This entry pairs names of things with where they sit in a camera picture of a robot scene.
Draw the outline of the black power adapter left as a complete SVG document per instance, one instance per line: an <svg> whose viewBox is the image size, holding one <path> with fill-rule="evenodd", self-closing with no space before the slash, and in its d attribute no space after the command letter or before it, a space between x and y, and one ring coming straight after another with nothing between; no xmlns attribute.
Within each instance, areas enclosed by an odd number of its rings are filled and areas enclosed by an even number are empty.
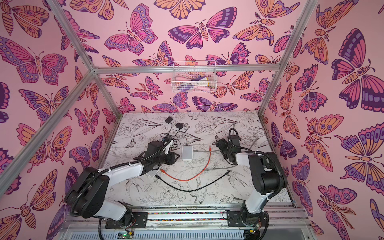
<svg viewBox="0 0 384 240"><path fill-rule="evenodd" d="M166 122L167 124L171 124L172 121L173 121L173 118L172 118L172 117L167 117L166 120L165 120L165 122Z"/></svg>

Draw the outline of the black power adapter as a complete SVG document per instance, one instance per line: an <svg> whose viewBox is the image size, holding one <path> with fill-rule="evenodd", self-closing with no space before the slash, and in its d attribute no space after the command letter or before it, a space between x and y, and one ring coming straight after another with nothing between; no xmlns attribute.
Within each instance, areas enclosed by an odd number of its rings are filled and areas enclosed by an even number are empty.
<svg viewBox="0 0 384 240"><path fill-rule="evenodd" d="M167 124L171 124L172 121L173 121L173 118L172 118L172 117L167 117L166 120L165 120L165 122L166 122Z"/></svg>
<svg viewBox="0 0 384 240"><path fill-rule="evenodd" d="M184 124L182 124L182 123L176 123L176 128L177 129L182 129L184 127Z"/></svg>

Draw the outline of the black power adapter right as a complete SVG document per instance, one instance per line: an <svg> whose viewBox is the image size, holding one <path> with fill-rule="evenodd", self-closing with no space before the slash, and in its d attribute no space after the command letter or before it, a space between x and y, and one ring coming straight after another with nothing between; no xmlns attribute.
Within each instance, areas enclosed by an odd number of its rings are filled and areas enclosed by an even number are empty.
<svg viewBox="0 0 384 240"><path fill-rule="evenodd" d="M182 129L184 127L184 124L182 124L182 123L176 123L176 128L177 129Z"/></svg>

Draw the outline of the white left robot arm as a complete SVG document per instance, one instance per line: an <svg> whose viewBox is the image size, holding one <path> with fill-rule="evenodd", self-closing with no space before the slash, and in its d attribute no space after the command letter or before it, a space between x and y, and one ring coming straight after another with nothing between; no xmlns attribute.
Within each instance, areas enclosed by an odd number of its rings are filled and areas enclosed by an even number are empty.
<svg viewBox="0 0 384 240"><path fill-rule="evenodd" d="M173 165L180 156L171 152L172 144L172 138L152 141L133 162L105 169L84 169L65 196L70 207L69 215L84 219L110 219L128 225L133 219L132 208L127 203L106 199L107 190L148 173L155 175L162 165Z"/></svg>

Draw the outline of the white network switch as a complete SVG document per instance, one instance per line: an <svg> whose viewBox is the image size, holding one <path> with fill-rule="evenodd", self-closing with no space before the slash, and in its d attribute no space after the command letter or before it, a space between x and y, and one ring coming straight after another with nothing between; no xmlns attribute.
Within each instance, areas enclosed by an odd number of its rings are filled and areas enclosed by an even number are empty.
<svg viewBox="0 0 384 240"><path fill-rule="evenodd" d="M154 178L158 173L159 173L160 170L152 170L152 171L149 171L147 173L148 177L150 178Z"/></svg>
<svg viewBox="0 0 384 240"><path fill-rule="evenodd" d="M194 148L193 146L183 146L182 147L182 160L184 162L190 162L194 157Z"/></svg>

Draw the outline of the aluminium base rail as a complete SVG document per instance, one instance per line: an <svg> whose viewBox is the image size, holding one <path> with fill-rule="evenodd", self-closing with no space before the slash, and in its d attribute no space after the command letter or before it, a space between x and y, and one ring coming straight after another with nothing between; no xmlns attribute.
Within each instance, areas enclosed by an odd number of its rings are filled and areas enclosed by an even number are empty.
<svg viewBox="0 0 384 240"><path fill-rule="evenodd" d="M244 221L240 205L195 208L135 208L133 223L69 220L59 240L314 240L303 210L266 207L259 218Z"/></svg>

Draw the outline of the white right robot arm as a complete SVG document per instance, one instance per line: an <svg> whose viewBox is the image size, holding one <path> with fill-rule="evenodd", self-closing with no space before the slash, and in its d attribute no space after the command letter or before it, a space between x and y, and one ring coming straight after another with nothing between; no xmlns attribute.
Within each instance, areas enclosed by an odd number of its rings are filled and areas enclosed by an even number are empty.
<svg viewBox="0 0 384 240"><path fill-rule="evenodd" d="M242 147L240 140L238 131L230 128L228 138L220 139L216 147L229 164L250 169L253 191L240 210L241 223L259 228L269 222L265 206L287 187L288 180L275 153L252 151Z"/></svg>

